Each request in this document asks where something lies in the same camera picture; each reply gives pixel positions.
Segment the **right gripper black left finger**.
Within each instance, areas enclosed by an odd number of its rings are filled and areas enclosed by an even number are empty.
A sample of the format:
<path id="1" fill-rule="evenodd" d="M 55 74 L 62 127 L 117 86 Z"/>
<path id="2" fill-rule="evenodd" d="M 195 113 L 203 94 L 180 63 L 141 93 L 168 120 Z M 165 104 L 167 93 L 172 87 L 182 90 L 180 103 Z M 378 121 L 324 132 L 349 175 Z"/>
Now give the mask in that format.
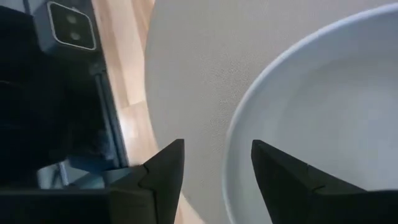
<path id="1" fill-rule="evenodd" d="M 183 182 L 185 144 L 176 139 L 109 185 L 112 223 L 173 224 Z"/>

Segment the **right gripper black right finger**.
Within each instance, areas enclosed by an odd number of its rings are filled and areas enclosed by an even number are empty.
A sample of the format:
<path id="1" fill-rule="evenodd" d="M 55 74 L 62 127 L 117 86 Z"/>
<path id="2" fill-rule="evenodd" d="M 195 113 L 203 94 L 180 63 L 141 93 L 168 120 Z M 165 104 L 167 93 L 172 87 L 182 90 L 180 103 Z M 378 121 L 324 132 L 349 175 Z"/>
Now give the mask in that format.
<path id="1" fill-rule="evenodd" d="M 251 160 L 272 223 L 306 223 L 318 196 L 365 191 L 261 140 L 252 142 Z"/>

